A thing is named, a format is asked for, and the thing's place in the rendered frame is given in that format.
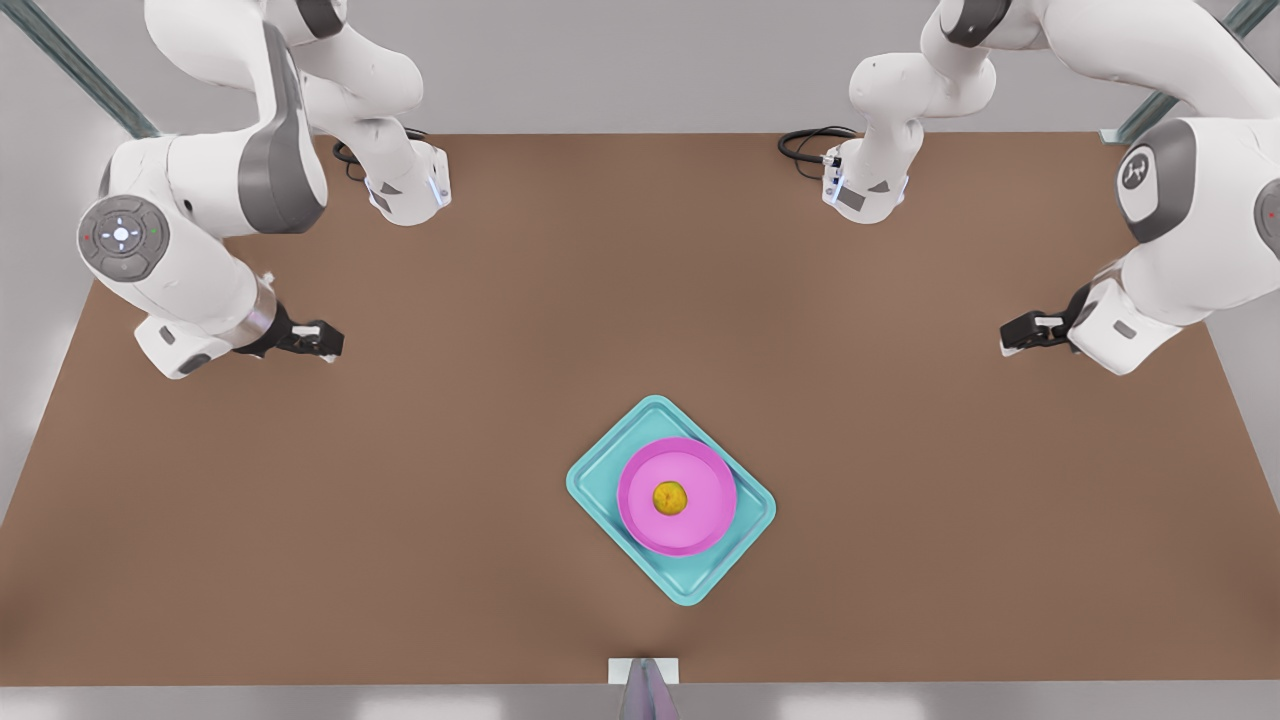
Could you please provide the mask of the teal rectangular tray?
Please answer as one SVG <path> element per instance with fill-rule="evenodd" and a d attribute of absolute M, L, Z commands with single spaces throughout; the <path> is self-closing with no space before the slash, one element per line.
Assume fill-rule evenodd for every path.
<path fill-rule="evenodd" d="M 728 464 L 739 492 L 727 534 L 709 550 L 671 557 L 646 550 L 631 537 L 618 510 L 617 489 L 625 464 L 643 446 L 666 437 L 699 439 Z M 630 409 L 570 469 L 566 487 L 588 515 L 676 605 L 701 602 L 774 520 L 773 495 L 710 434 L 667 397 L 650 395 Z"/>

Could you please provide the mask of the pink round plate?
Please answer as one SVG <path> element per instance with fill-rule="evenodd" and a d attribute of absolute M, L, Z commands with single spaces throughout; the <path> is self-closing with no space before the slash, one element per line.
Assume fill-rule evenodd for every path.
<path fill-rule="evenodd" d="M 678 516 L 653 506 L 654 487 L 676 480 L 687 492 Z M 689 437 L 655 439 L 625 464 L 617 502 L 623 525 L 641 547 L 671 557 L 701 553 L 728 532 L 739 492 L 728 464 L 710 446 Z"/>

